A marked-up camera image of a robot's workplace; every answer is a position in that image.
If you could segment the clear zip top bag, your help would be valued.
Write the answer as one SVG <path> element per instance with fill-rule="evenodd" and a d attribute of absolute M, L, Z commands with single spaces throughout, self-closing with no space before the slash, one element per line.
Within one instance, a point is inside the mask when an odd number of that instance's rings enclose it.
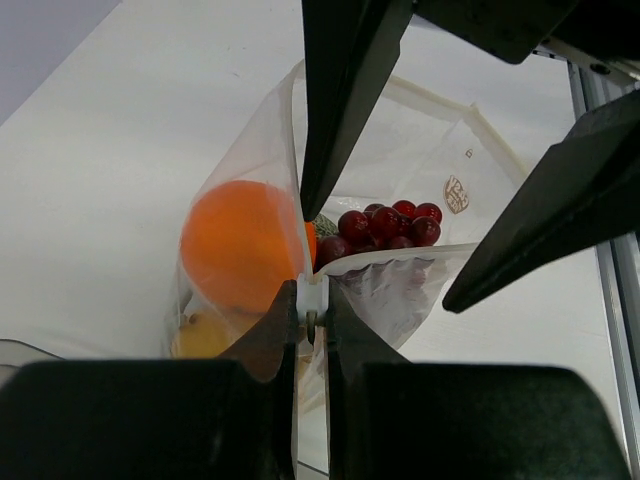
<path fill-rule="evenodd" d="M 306 90 L 297 65 L 195 195 L 168 317 L 176 358 L 222 353 L 287 280 L 334 280 L 364 321 L 402 345 L 524 180 L 477 108 L 392 77 L 324 206 L 305 220 Z"/>

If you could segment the orange fruit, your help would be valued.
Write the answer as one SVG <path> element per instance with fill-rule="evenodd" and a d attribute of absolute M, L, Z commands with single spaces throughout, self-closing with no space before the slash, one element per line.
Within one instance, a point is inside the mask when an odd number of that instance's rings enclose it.
<path fill-rule="evenodd" d="M 314 226 L 298 232 L 291 193 L 261 182 L 234 180 L 202 195 L 183 226 L 180 256 L 192 284 L 223 309 L 262 313 L 283 282 L 316 258 Z"/>

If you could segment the green netted melon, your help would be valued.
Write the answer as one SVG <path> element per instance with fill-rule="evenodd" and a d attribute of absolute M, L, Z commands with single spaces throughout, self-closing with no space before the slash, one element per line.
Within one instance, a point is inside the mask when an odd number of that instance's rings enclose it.
<path fill-rule="evenodd" d="M 337 225 L 323 214 L 319 214 L 313 221 L 315 236 L 317 240 L 328 236 L 337 236 L 339 229 Z"/>

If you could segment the yellow lemon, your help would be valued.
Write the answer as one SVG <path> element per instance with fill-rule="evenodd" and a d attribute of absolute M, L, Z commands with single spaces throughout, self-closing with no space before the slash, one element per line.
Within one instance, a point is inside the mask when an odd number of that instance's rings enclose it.
<path fill-rule="evenodd" d="M 238 326 L 228 317 L 212 309 L 195 310 L 181 317 L 170 353 L 175 359 L 214 358 L 239 336 Z"/>

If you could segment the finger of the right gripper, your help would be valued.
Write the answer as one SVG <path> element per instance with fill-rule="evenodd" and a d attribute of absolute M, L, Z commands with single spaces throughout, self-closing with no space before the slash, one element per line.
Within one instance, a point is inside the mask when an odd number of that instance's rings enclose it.
<path fill-rule="evenodd" d="M 300 199 L 313 220 L 332 193 L 400 56 L 411 1 L 304 1 L 307 139 Z"/>
<path fill-rule="evenodd" d="M 461 313 L 529 272 L 639 228 L 639 95 L 583 114 L 552 145 L 442 300 Z"/>

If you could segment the purple grape bunch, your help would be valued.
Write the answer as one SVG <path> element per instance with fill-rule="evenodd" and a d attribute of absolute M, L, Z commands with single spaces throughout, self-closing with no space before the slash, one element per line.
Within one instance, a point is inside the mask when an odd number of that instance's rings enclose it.
<path fill-rule="evenodd" d="M 372 203 L 361 210 L 348 210 L 333 221 L 337 236 L 317 240 L 312 247 L 316 271 L 354 254 L 382 250 L 431 247 L 442 233 L 444 214 L 433 202 L 415 204 L 401 199 L 392 205 Z"/>

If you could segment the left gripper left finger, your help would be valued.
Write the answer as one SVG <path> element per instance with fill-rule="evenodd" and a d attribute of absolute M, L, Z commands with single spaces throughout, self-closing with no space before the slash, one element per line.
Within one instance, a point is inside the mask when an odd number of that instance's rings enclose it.
<path fill-rule="evenodd" d="M 41 361 L 1 390 L 5 479 L 292 479 L 297 288 L 220 356 Z"/>

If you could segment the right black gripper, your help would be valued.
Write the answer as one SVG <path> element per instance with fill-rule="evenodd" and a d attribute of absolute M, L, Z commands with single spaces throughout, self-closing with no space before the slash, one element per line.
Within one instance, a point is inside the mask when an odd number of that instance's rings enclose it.
<path fill-rule="evenodd" d="M 639 71 L 637 1 L 416 1 L 414 11 L 510 64 L 542 47 L 596 73 Z"/>

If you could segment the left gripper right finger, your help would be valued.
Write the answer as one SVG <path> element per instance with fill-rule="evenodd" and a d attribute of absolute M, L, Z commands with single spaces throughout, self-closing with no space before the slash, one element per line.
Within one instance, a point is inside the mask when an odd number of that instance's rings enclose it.
<path fill-rule="evenodd" d="M 339 288 L 325 317 L 334 479 L 626 479 L 595 392 L 549 366 L 413 363 Z"/>

